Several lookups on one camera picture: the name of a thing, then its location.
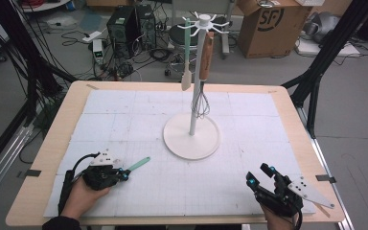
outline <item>sf logo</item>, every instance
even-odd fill
[[[263,11],[259,21],[258,31],[267,32],[273,30],[283,18],[284,9]]]

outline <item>black metal frame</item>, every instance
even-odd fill
[[[38,100],[37,90],[41,90],[42,95],[49,97],[56,95],[61,90],[62,87],[57,83],[53,74],[69,82],[78,79],[58,69],[42,57],[10,0],[0,0],[0,24],[10,38],[11,43],[25,60],[26,73],[23,70],[21,72],[23,75],[27,75],[28,78],[27,101],[0,136],[1,154],[22,122],[25,121],[23,126],[27,127],[34,119]],[[9,50],[8,43],[1,38],[0,45],[5,51]],[[17,63],[15,63],[11,53],[7,52],[7,54],[16,67]]]
[[[309,69],[299,77],[282,84],[285,88],[291,88],[298,84],[291,94],[291,100],[296,107],[303,107],[305,99],[310,95],[307,130],[311,138],[315,138],[314,123],[321,79],[325,71],[327,71],[339,54],[340,50],[343,49],[359,24],[366,19],[367,16],[368,0],[353,0],[333,32],[326,39],[324,46]]]

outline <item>white paper sheet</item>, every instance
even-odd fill
[[[274,190],[274,180],[261,170],[274,166],[291,179],[301,175],[275,104],[269,94],[206,92],[221,144],[202,160],[171,153],[163,140],[165,123],[191,112],[192,93],[93,90],[58,168],[45,217],[58,214],[66,170],[85,154],[107,152],[127,169],[151,160],[120,182],[86,216],[150,217],[261,214],[245,176],[251,171],[261,185]],[[82,161],[78,171],[89,160]],[[304,202],[303,213],[313,213]]]

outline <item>wire bundle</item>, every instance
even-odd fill
[[[22,0],[22,8],[38,8],[43,3],[44,0]]]

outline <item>power strip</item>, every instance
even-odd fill
[[[89,37],[83,37],[82,40],[85,42],[90,42],[92,39],[94,39],[95,37],[101,35],[101,32],[94,32],[92,34],[89,35]]]

